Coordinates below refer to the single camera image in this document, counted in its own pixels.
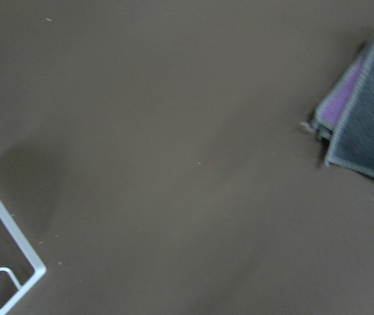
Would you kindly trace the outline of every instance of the brown surface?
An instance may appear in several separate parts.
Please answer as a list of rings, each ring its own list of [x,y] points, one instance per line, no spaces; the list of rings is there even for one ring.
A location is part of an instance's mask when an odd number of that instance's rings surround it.
[[[373,34],[374,1],[0,1],[0,196],[48,268],[11,314],[374,314],[374,180],[299,129]]]

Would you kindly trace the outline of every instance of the purple fabric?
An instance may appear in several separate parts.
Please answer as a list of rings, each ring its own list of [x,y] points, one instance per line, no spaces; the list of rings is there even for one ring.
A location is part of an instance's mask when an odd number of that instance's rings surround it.
[[[334,94],[331,95],[328,103],[324,106],[320,117],[331,126],[336,126],[336,123],[339,121],[341,113],[353,93],[363,67],[364,59],[360,58],[357,64],[349,70],[350,73],[348,73],[344,81],[339,83],[341,84],[339,90],[333,92]]]

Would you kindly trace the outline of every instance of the white wire rack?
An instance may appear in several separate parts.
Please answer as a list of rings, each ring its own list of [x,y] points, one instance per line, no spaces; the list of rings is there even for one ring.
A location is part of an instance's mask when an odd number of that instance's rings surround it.
[[[33,268],[33,274],[30,276],[30,278],[25,283],[20,283],[18,278],[15,276],[15,273],[10,268],[0,267],[0,272],[6,273],[16,288],[13,296],[0,308],[0,315],[5,315],[44,275],[46,268],[41,259],[38,257],[37,253],[34,251],[33,247],[19,229],[18,225],[16,225],[15,221],[1,200],[0,220]]]

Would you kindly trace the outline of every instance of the microfiber cloth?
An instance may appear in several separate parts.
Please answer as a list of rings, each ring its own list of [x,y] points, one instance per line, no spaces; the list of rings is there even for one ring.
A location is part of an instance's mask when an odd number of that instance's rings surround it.
[[[331,137],[327,165],[374,177],[374,41],[318,106],[312,126]]]

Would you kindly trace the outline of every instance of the towel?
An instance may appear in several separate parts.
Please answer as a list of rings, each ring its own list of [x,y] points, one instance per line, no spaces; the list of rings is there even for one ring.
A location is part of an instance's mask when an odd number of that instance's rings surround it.
[[[374,177],[374,40],[318,106],[312,126],[331,139],[326,165]]]

